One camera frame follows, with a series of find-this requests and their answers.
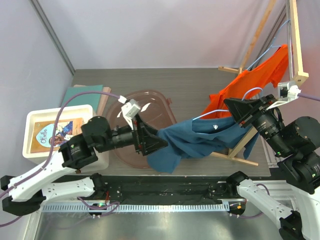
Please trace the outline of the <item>blue t shirt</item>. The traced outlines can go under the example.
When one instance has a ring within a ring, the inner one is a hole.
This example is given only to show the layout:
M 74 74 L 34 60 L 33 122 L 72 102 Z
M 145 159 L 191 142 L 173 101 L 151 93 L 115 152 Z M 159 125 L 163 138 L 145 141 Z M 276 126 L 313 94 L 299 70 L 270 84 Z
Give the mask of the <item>blue t shirt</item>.
M 234 148 L 250 129 L 240 127 L 232 117 L 185 120 L 158 131 L 168 146 L 148 155 L 147 163 L 157 172 L 171 174 L 183 159 Z

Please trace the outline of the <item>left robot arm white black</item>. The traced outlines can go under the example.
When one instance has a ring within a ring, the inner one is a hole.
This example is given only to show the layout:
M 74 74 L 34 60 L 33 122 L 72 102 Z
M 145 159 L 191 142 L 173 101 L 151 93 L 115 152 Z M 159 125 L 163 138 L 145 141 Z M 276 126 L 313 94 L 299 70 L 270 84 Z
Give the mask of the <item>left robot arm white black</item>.
M 21 217 L 40 209 L 49 201 L 67 198 L 102 199 L 108 187 L 102 176 L 95 173 L 76 181 L 56 183 L 65 175 L 73 174 L 98 161 L 98 155 L 114 149 L 134 146 L 136 153 L 150 155 L 168 146 L 157 136 L 158 131 L 136 115 L 131 125 L 111 129 L 102 116 L 91 118 L 81 126 L 82 133 L 23 175 L 0 179 L 1 189 L 8 194 L 2 200 L 4 212 Z

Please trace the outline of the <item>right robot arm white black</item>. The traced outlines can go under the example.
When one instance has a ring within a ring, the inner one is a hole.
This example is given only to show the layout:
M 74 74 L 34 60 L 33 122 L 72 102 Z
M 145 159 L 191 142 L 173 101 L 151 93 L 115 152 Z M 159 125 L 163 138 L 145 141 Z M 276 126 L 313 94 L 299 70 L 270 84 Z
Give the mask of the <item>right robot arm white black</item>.
M 297 210 L 282 206 L 261 191 L 243 172 L 226 179 L 226 193 L 252 202 L 278 228 L 284 240 L 320 238 L 320 124 L 302 116 L 284 125 L 276 98 L 270 94 L 259 99 L 226 98 L 231 116 L 242 128 L 253 126 L 275 152 L 283 158 L 277 163 L 292 189 Z

